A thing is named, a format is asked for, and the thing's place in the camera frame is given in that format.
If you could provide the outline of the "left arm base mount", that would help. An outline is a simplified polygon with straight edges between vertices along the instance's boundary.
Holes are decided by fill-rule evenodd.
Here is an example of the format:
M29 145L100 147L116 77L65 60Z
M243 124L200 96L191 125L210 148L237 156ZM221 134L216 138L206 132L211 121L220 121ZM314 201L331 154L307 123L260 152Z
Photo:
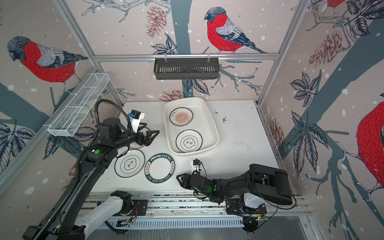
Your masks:
M123 208L113 217L135 217L145 216L148 207L148 200L131 200L131 203L123 202Z

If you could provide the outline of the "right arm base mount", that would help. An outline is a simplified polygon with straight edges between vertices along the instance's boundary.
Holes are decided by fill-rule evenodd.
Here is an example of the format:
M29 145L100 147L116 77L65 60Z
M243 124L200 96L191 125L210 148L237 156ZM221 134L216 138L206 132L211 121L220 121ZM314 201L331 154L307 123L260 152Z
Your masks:
M239 217L251 217L252 215L266 215L266 205L261 204L256 208L250 208L245 205L242 199L228 199L225 198L226 213L228 215L235 215Z

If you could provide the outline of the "orange sunburst plate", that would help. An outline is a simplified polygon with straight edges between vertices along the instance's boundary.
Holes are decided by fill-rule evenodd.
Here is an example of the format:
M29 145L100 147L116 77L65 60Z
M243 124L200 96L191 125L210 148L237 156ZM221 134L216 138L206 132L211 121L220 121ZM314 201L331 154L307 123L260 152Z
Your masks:
M193 120L194 114L188 108L176 108L171 111L169 119L174 126L183 127Z
M131 148L131 149L140 149L140 148L142 148L142 147L144 147L144 146L145 146L145 145L139 145L139 144L137 144L136 142L130 144L130 148Z

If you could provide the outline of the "green ring plate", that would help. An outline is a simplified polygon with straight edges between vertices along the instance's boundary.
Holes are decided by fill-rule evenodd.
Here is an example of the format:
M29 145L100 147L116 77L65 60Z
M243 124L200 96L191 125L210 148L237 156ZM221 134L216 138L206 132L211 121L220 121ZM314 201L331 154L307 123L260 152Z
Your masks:
M161 184L169 180L176 168L172 156L160 153L152 156L145 164L145 177L153 184Z

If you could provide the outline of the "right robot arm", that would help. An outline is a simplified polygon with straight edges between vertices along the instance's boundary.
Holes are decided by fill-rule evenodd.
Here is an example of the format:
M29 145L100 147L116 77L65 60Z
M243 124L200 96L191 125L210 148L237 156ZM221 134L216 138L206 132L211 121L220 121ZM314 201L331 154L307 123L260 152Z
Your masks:
M281 169L251 164L244 174L231 179L208 179L198 170L177 176L180 186L206 196L210 202L220 204L225 198L243 194L260 197L273 206L293 203L288 173Z

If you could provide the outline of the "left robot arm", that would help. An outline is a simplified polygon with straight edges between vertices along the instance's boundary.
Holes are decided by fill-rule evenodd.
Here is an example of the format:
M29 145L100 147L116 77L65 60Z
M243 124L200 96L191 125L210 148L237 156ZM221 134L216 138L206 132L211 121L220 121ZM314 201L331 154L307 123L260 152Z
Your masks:
M160 132L133 131L131 125L124 127L118 118L108 118L98 123L90 145L80 154L76 163L76 175L70 188L61 196L37 226L29 226L24 240L84 240L86 226L77 226L76 217L92 188L117 157L118 150L132 143L149 146Z

